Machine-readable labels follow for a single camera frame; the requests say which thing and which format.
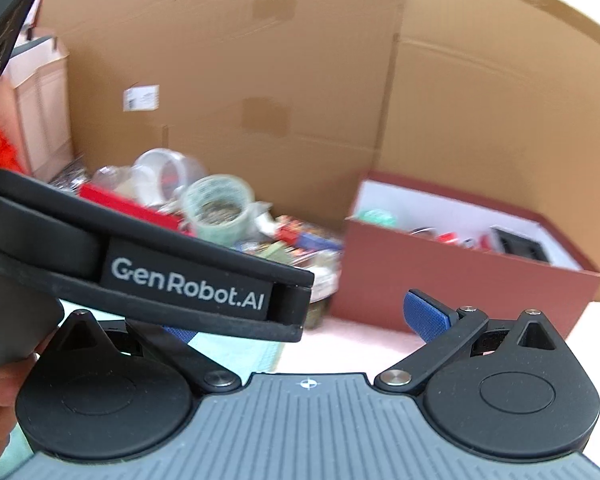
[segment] cardboard wall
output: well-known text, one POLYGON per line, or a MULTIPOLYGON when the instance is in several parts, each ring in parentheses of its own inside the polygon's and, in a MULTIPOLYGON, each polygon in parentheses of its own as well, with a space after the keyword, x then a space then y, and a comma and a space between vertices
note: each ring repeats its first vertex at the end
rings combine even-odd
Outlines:
POLYGON ((537 211, 600 267, 600 27, 558 0, 404 0, 377 167, 537 211))
POLYGON ((167 146, 338 226, 374 167, 537 211, 600 267, 600 27, 558 0, 44 0, 40 23, 92 170, 167 146))
POLYGON ((91 170, 165 146, 337 226, 372 164, 399 2, 44 0, 40 23, 71 52, 91 170), (160 86, 159 108, 123 112, 141 85, 160 86))

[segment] hand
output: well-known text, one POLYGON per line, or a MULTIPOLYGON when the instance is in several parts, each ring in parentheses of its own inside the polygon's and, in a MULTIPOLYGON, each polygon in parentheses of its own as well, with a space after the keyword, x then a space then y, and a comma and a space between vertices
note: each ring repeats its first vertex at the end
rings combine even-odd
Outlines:
MULTIPOLYGON (((53 334, 38 345, 35 350, 37 354, 43 352, 52 336, 53 334)), ((24 361, 9 363, 0 368, 0 457, 9 445, 10 433, 16 426, 16 397, 36 360, 36 354, 31 354, 24 361)))

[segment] black circular disc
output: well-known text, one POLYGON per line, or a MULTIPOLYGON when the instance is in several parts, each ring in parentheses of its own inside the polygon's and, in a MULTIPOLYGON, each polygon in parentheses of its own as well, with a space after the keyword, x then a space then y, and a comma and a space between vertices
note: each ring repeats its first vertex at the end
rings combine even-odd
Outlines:
POLYGON ((88 351, 68 353, 71 360, 64 352, 45 356, 18 396, 18 420, 34 450, 87 461, 133 456, 186 420, 191 392, 172 368, 136 356, 94 362, 88 351))
POLYGON ((494 457, 537 460, 581 449, 600 412, 593 386, 565 370, 512 363, 507 369, 480 356, 442 368, 425 389, 426 411, 447 438, 494 457))

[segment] clear plastic container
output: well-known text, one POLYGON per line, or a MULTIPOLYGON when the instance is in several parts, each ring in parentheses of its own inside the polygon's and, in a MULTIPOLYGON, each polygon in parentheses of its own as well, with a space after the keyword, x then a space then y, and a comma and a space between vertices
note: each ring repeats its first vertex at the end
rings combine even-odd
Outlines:
POLYGON ((166 148, 140 155, 132 171, 136 200, 147 207, 160 207, 179 198, 187 187, 206 176, 205 168, 194 158, 166 148))
POLYGON ((91 183, 129 200, 136 200, 132 173, 129 166, 104 166, 94 173, 91 183))
POLYGON ((182 208, 198 238, 231 247, 248 232, 253 200, 253 189, 241 178, 215 174, 189 186, 182 196, 182 208))

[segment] blue gripper pad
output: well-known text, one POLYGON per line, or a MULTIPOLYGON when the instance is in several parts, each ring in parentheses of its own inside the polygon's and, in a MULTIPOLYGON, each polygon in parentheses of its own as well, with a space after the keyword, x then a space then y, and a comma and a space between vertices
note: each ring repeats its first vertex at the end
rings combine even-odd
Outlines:
POLYGON ((193 330, 184 330, 183 328, 174 328, 172 326, 163 326, 162 328, 187 344, 193 339, 193 336, 198 333, 193 332, 193 330))
POLYGON ((448 316, 413 292, 404 297, 404 320, 425 343, 433 341, 440 334, 451 328, 448 316))

